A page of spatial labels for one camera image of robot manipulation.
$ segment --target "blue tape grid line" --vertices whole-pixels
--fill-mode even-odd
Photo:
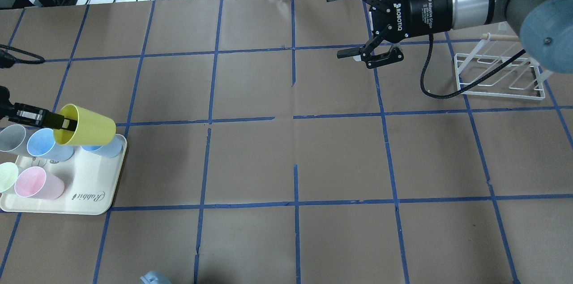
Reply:
[[[131,125],[131,115],[133,114],[133,105],[135,104],[135,95],[137,94],[137,86],[139,85],[139,75],[141,74],[141,66],[143,65],[143,56],[145,49],[147,49],[147,39],[149,39],[149,32],[151,30],[151,21],[153,20],[153,12],[155,11],[155,0],[151,2],[151,10],[149,13],[149,20],[147,21],[147,29],[145,30],[145,38],[143,39],[143,46],[141,47],[141,54],[139,55],[139,63],[137,64],[137,72],[135,73],[135,80],[133,81],[133,92],[131,93],[131,100],[129,101],[129,111],[127,112],[127,125],[125,127],[125,137],[129,134],[129,126]]]
[[[372,32],[370,32],[370,18],[368,16],[368,10],[366,4],[362,2],[362,7],[364,8],[364,16],[366,17],[366,26],[368,28],[368,37],[372,37]],[[384,145],[386,151],[386,157],[388,160],[388,168],[390,175],[390,184],[392,186],[392,199],[394,204],[394,213],[396,216],[396,228],[398,232],[398,242],[400,245],[400,256],[402,258],[402,268],[404,272],[404,282],[405,284],[410,284],[410,275],[408,273],[408,262],[406,259],[406,248],[404,245],[404,235],[402,233],[402,219],[400,217],[400,201],[398,198],[398,190],[396,188],[396,180],[394,178],[393,163],[392,163],[392,153],[390,150],[390,143],[388,139],[388,129],[386,124],[386,117],[384,111],[384,104],[382,102],[382,96],[380,91],[380,81],[378,79],[378,68],[374,68],[374,81],[376,82],[376,95],[378,96],[378,105],[380,107],[381,120],[382,120],[382,131],[384,133]]]
[[[14,227],[12,227],[12,234],[10,235],[10,240],[8,241],[8,245],[6,246],[6,252],[4,253],[4,258],[2,258],[2,264],[0,265],[0,278],[2,278],[2,274],[4,273],[4,267],[6,266],[6,262],[8,261],[8,255],[10,254],[10,249],[12,249],[12,243],[14,242],[14,237],[16,237],[16,231],[18,230],[18,225],[20,224],[20,218],[22,217],[22,213],[18,213],[16,215],[16,221],[14,221]]]
[[[14,42],[14,37],[16,37],[16,31],[18,31],[18,28],[20,27],[20,23],[22,22],[22,18],[24,17],[24,12],[26,12],[26,9],[22,9],[22,12],[20,12],[20,17],[18,17],[18,22],[16,22],[14,31],[12,31],[12,35],[10,36],[10,40],[8,41],[9,46],[11,46],[12,42]]]
[[[201,249],[201,234],[203,233],[203,212],[205,211],[205,192],[207,189],[207,170],[209,168],[209,150],[211,148],[211,128],[207,129],[207,143],[205,145],[205,161],[203,162],[203,182],[201,184],[201,201],[199,203],[199,219],[197,222],[197,241],[195,242],[195,266],[193,271],[193,284],[197,284],[199,276],[199,251]]]
[[[565,117],[563,117],[563,113],[561,112],[561,108],[559,107],[559,105],[557,105],[557,100],[555,99],[555,96],[553,95],[553,92],[551,91],[551,87],[549,86],[549,82],[547,82],[547,80],[545,81],[545,87],[547,88],[547,93],[549,94],[549,96],[551,97],[551,101],[553,102],[553,108],[557,111],[557,115],[559,115],[559,120],[561,121],[561,124],[563,125],[563,128],[565,129],[565,135],[567,135],[567,139],[569,140],[569,144],[571,145],[571,148],[573,148],[573,138],[571,138],[571,131],[569,131],[569,127],[567,126],[567,122],[565,121]]]
[[[299,217],[299,166],[295,164],[293,168],[295,176],[295,262],[296,262],[296,284],[301,284],[300,277],[300,217]]]
[[[291,0],[291,35],[292,35],[292,86],[296,83],[296,59],[295,59],[295,0]]]
[[[463,43],[463,42],[478,42],[478,39],[468,39],[468,40],[455,40],[453,43]],[[434,43],[448,43],[446,40],[436,40]],[[403,41],[401,45],[418,45],[418,44],[428,44],[428,41]],[[391,45],[391,43],[381,43],[380,45]],[[235,50],[219,50],[217,53],[245,53],[245,52],[276,52],[276,51],[287,51],[287,50],[316,50],[316,49],[344,49],[348,47],[361,47],[362,44],[340,44],[340,45],[313,45],[306,47],[270,47],[270,48],[260,48],[260,49],[235,49]],[[150,53],[143,55],[144,58],[152,57],[177,57],[177,56],[194,56],[194,55],[214,55],[215,51],[197,51],[197,52],[174,52],[174,53]],[[139,58],[141,55],[124,55],[124,56],[102,56],[102,57],[80,57],[73,58],[73,61],[94,61],[94,60],[112,60],[112,59],[132,59]],[[66,62],[69,59],[46,59],[46,62]]]
[[[452,43],[450,42],[450,35],[448,34],[448,32],[446,32],[445,34],[446,34],[446,39],[448,40],[448,48],[450,49],[450,55],[452,56],[452,59],[454,59],[454,57],[456,55],[454,53]],[[483,166],[483,173],[485,174],[485,179],[487,181],[487,187],[489,188],[489,194],[491,196],[491,201],[493,203],[493,210],[495,211],[495,214],[496,214],[497,225],[499,226],[499,229],[500,229],[501,241],[503,242],[505,255],[507,256],[511,276],[513,278],[514,284],[520,284],[519,279],[517,277],[517,271],[515,270],[515,265],[513,263],[511,250],[509,249],[509,243],[507,241],[507,236],[505,235],[505,228],[503,226],[503,221],[501,220],[501,213],[499,210],[499,205],[497,205],[496,194],[495,194],[495,191],[493,190],[493,185],[491,184],[491,178],[489,176],[489,169],[487,168],[487,162],[485,161],[485,154],[483,153],[483,148],[481,147],[481,141],[479,139],[479,133],[477,131],[477,126],[475,125],[475,120],[473,117],[473,110],[471,109],[471,106],[469,104],[469,100],[467,100],[467,95],[463,95],[463,96],[464,96],[464,102],[465,102],[465,105],[467,108],[467,114],[469,116],[469,120],[470,120],[470,124],[471,124],[471,129],[473,129],[473,135],[475,137],[475,143],[477,145],[479,157],[481,159],[481,164]]]
[[[58,103],[60,102],[60,97],[62,96],[62,91],[64,90],[64,84],[66,83],[66,78],[68,77],[68,72],[70,71],[70,66],[72,65],[73,56],[76,53],[77,44],[80,42],[81,32],[84,29],[84,24],[86,24],[86,18],[88,17],[88,11],[90,10],[90,5],[86,6],[86,10],[84,11],[84,18],[81,20],[80,29],[76,35],[76,41],[73,44],[72,53],[70,54],[70,58],[66,59],[68,64],[66,65],[66,70],[64,71],[64,77],[62,78],[62,83],[60,84],[60,90],[58,90],[58,95],[56,96],[56,100],[54,102],[54,107],[51,111],[55,112],[58,108]]]
[[[98,250],[98,259],[96,259],[96,267],[94,268],[94,280],[92,280],[92,284],[96,284],[98,282],[98,276],[100,275],[100,265],[102,264],[102,256],[104,254],[104,245],[106,244],[107,229],[109,227],[110,217],[111,210],[108,210],[106,213],[104,228],[102,230],[102,239],[100,240],[100,249]]]
[[[219,2],[217,18],[217,35],[215,36],[215,52],[213,53],[213,74],[211,75],[211,94],[209,96],[209,124],[213,123],[213,100],[215,98],[215,80],[217,78],[217,58],[219,58],[219,38],[221,37],[221,18],[223,16],[223,0]]]
[[[540,200],[540,199],[573,199],[573,194],[525,194],[515,196],[496,196],[497,200]],[[433,202],[484,202],[491,201],[491,196],[486,197],[452,197],[452,198],[400,198],[401,204],[409,203],[433,203]],[[195,210],[195,209],[245,209],[245,208],[268,208],[268,207],[296,207],[317,205],[363,205],[363,204],[394,204],[393,198],[372,200],[320,200],[307,202],[256,202],[244,204],[188,204],[188,205],[153,205],[133,207],[112,207],[111,211],[157,211],[157,210]]]
[[[8,45],[12,45],[12,41],[14,41],[14,37],[16,37],[16,31],[18,31],[18,27],[20,27],[20,22],[22,22],[22,17],[24,16],[24,12],[26,9],[22,9],[20,13],[20,17],[18,18],[18,22],[14,27],[14,31],[12,31],[12,36],[10,36],[10,41],[8,41]],[[22,217],[22,213],[18,213],[16,216],[16,220],[14,221],[14,227],[12,227],[12,234],[10,234],[10,240],[8,240],[8,245],[6,245],[6,251],[4,252],[4,257],[2,258],[2,264],[0,264],[0,279],[2,278],[2,274],[4,273],[4,267],[6,267],[6,262],[8,261],[8,255],[10,255],[10,250],[12,249],[12,243],[14,242],[14,237],[16,237],[16,231],[18,230],[18,225],[20,224],[20,218]]]

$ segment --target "blue cup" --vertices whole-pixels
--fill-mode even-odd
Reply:
[[[73,146],[59,145],[52,129],[40,129],[28,140],[28,153],[33,157],[63,162],[73,155]]]
[[[121,148],[122,148],[121,141],[118,139],[117,135],[113,137],[110,143],[104,146],[82,145],[82,149],[90,153],[98,154],[99,156],[107,158],[116,157],[117,154],[121,152]]]

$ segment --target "gray cup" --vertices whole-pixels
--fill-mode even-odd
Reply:
[[[0,151],[32,157],[26,149],[32,132],[22,125],[14,124],[0,132]]]

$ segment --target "blue tape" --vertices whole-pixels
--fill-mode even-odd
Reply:
[[[127,126],[125,127],[125,137],[129,134],[129,127],[131,125],[131,115],[133,114],[133,105],[135,104],[135,95],[137,94],[137,86],[139,85],[139,75],[141,74],[141,66],[143,65],[143,58],[145,49],[147,48],[147,39],[151,30],[151,21],[153,20],[153,12],[155,11],[155,0],[151,2],[151,11],[149,13],[149,20],[147,22],[147,29],[145,30],[145,38],[143,39],[143,47],[139,55],[139,64],[137,64],[137,72],[135,73],[135,81],[133,82],[133,92],[131,93],[131,101],[129,102],[129,111],[127,112]]]
[[[14,31],[12,31],[12,35],[10,36],[10,40],[8,41],[8,46],[12,45],[12,42],[14,41],[14,37],[16,37],[16,31],[18,31],[18,28],[20,27],[20,22],[22,22],[22,18],[24,17],[25,11],[26,11],[26,9],[22,9],[22,12],[20,13],[20,17],[18,18],[18,22],[16,22],[16,26],[14,27]]]
[[[215,79],[217,78],[217,58],[219,58],[219,37],[221,37],[221,18],[223,16],[223,0],[219,2],[217,17],[217,35],[215,37],[215,53],[213,56],[213,74],[211,75],[211,94],[209,96],[209,124],[213,123],[213,99],[215,98]]]
[[[246,117],[246,118],[218,118],[213,119],[213,123],[233,123],[235,121],[260,121],[260,120],[274,120],[274,116],[268,117]]]
[[[245,53],[245,52],[274,52],[289,50],[290,47],[270,47],[268,49],[238,49],[238,50],[221,50],[219,53]]]
[[[114,59],[133,59],[133,58],[141,58],[141,55],[74,58],[73,61],[94,61],[94,60],[114,60]]]
[[[295,184],[295,263],[296,284],[301,283],[300,277],[300,214],[299,214],[299,166],[293,168]]]
[[[497,200],[544,200],[573,198],[573,194],[524,194],[514,196],[496,196]],[[453,198],[400,198],[400,203],[432,203],[432,202],[483,202],[491,200],[487,197],[453,197]],[[255,202],[242,204],[188,204],[188,205],[153,205],[112,207],[111,211],[157,211],[157,210],[195,210],[195,209],[244,209],[244,208],[268,208],[268,207],[291,207],[303,205],[362,205],[362,204],[393,204],[393,199],[370,199],[370,200],[316,200],[304,202]]]
[[[452,47],[452,43],[450,42],[450,35],[448,34],[448,32],[446,32],[446,39],[448,40],[448,47],[450,48],[450,55],[452,56],[452,59],[454,59],[454,56],[455,56],[454,49]],[[499,226],[499,229],[500,229],[501,241],[503,242],[505,255],[507,256],[507,260],[509,263],[509,270],[511,271],[511,276],[513,278],[514,284],[519,284],[520,282],[519,282],[519,279],[517,278],[517,272],[515,270],[515,265],[513,263],[511,251],[509,249],[509,243],[507,241],[507,236],[505,235],[505,228],[503,226],[503,221],[501,220],[501,213],[499,210],[499,206],[497,205],[496,195],[495,195],[495,192],[493,190],[493,186],[491,185],[491,179],[489,176],[489,169],[487,168],[487,162],[485,161],[485,154],[483,153],[483,148],[481,147],[481,141],[479,139],[479,133],[477,132],[477,126],[475,125],[475,120],[473,117],[473,110],[471,109],[471,106],[469,104],[469,100],[467,99],[467,95],[462,95],[462,96],[464,96],[464,102],[465,102],[465,105],[467,108],[467,114],[469,116],[471,129],[473,130],[475,143],[477,145],[477,149],[479,152],[479,158],[481,159],[481,165],[483,167],[483,173],[485,174],[485,180],[487,182],[487,187],[489,188],[489,194],[491,196],[491,201],[493,203],[493,210],[495,211],[495,214],[496,214],[497,225]]]
[[[439,110],[439,111],[395,111],[395,112],[385,112],[385,116],[395,116],[395,115],[433,115],[433,114],[457,114],[461,112],[467,112],[467,110]]]
[[[456,198],[412,198],[400,199],[400,203],[422,203],[422,202],[483,202],[491,200],[491,197],[456,197]]]
[[[293,119],[371,117],[371,116],[381,116],[381,114],[379,112],[366,112],[366,113],[358,113],[358,114],[296,115],[296,116],[293,116]]]
[[[291,0],[291,35],[292,35],[292,85],[296,83],[296,60],[295,60],[295,0]]]
[[[496,196],[497,200],[567,199],[573,194],[524,194],[517,196]]]
[[[553,92],[551,90],[551,87],[549,86],[549,82],[547,82],[547,80],[545,80],[545,87],[547,88],[547,93],[549,94],[551,101],[553,102],[553,108],[557,111],[557,115],[559,116],[559,120],[561,121],[561,124],[563,125],[563,129],[565,130],[565,135],[567,135],[567,139],[569,140],[569,144],[571,145],[571,148],[573,148],[573,138],[571,137],[571,132],[569,131],[569,127],[567,126],[567,122],[565,121],[565,117],[563,116],[563,113],[561,112],[561,108],[559,108],[559,104],[557,104],[557,100],[555,99],[555,96],[553,95]]]
[[[106,213],[106,221],[104,222],[104,229],[102,231],[102,239],[100,241],[100,249],[98,250],[98,259],[96,260],[96,268],[94,269],[94,280],[92,281],[92,284],[98,283],[100,265],[102,264],[102,256],[104,254],[104,245],[106,244],[107,229],[109,227],[109,217],[111,217],[111,209]]]
[[[12,243],[14,242],[14,237],[16,237],[16,231],[18,230],[18,225],[20,225],[20,218],[22,217],[22,213],[18,213],[16,216],[16,221],[14,221],[14,227],[12,227],[12,234],[10,235],[10,240],[8,241],[8,245],[6,246],[6,252],[4,252],[4,258],[2,258],[2,264],[0,265],[0,279],[2,278],[2,274],[4,273],[4,267],[6,267],[6,262],[8,261],[8,255],[10,254],[10,250],[12,249]]]
[[[362,2],[362,7],[364,8],[364,16],[366,17],[366,23],[368,23],[368,37],[372,37],[372,32],[370,32],[370,18],[368,17],[368,10],[366,9],[366,3]],[[384,111],[384,104],[382,103],[380,81],[378,78],[378,68],[374,68],[374,81],[376,82],[376,96],[378,97],[378,106],[380,107],[381,119],[382,119],[382,130],[384,134],[384,144],[386,149],[386,157],[388,160],[388,169],[390,174],[390,183],[392,186],[392,199],[394,204],[394,214],[396,217],[396,229],[398,232],[398,243],[400,245],[400,256],[402,258],[402,268],[404,272],[404,282],[405,284],[410,284],[410,274],[408,272],[408,262],[406,259],[406,248],[404,245],[404,235],[402,233],[402,218],[400,217],[399,209],[399,199],[398,190],[396,188],[396,180],[394,178],[393,163],[392,163],[392,153],[390,152],[390,145],[388,140],[388,129],[386,126],[386,117]]]
[[[68,77],[68,72],[70,71],[70,66],[72,65],[73,55],[74,55],[74,53],[76,53],[77,44],[80,42],[81,32],[82,32],[82,30],[84,30],[84,24],[86,24],[86,18],[88,17],[88,11],[89,10],[90,10],[90,5],[86,6],[86,11],[84,12],[84,18],[81,21],[80,29],[76,35],[76,41],[73,44],[72,54],[70,55],[70,58],[68,59],[68,65],[66,66],[66,71],[64,72],[64,77],[62,78],[62,83],[60,84],[60,90],[58,90],[58,95],[56,96],[56,100],[54,102],[54,107],[52,107],[52,109],[51,109],[51,111],[53,111],[53,112],[56,111],[56,109],[58,107],[58,103],[60,102],[60,97],[62,96],[62,91],[64,90],[64,84],[66,84],[66,78]]]
[[[195,242],[195,264],[193,283],[197,284],[199,276],[199,249],[201,247],[201,233],[203,232],[203,212],[205,212],[205,192],[207,190],[207,170],[209,170],[209,152],[211,148],[211,128],[207,129],[207,142],[205,145],[205,161],[203,162],[203,182],[201,184],[201,201],[199,203],[199,220],[197,222],[197,241]]]

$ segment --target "robotic arm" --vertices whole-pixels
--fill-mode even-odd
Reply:
[[[375,68],[403,60],[396,43],[417,37],[507,21],[524,49],[553,72],[573,73],[573,0],[363,0],[370,5],[373,35],[362,47],[338,51]],[[394,43],[372,55],[384,40]]]
[[[33,53],[0,44],[0,48],[22,53],[35,58],[35,60],[23,60],[10,55],[0,49],[0,68],[10,68],[14,64],[42,64],[45,59]],[[48,127],[50,129],[65,129],[75,131],[77,121],[67,119],[62,115],[52,113],[43,108],[10,102],[10,91],[4,86],[0,86],[0,119],[7,117],[9,121],[30,125],[34,127]]]

